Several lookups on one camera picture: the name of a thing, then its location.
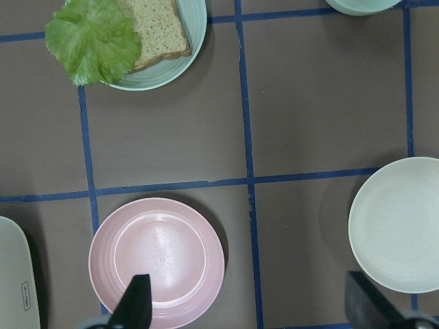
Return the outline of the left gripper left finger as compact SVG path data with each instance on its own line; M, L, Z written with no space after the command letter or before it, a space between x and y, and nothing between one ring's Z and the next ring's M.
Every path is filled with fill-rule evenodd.
M110 316L89 319L78 328L140 328L152 323L152 290L148 274L135 275Z

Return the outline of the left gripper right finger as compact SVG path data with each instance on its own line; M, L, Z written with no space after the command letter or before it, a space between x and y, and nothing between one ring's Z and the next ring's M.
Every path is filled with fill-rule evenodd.
M345 279L344 308L351 328L437 328L438 320L419 311L399 311L360 271Z

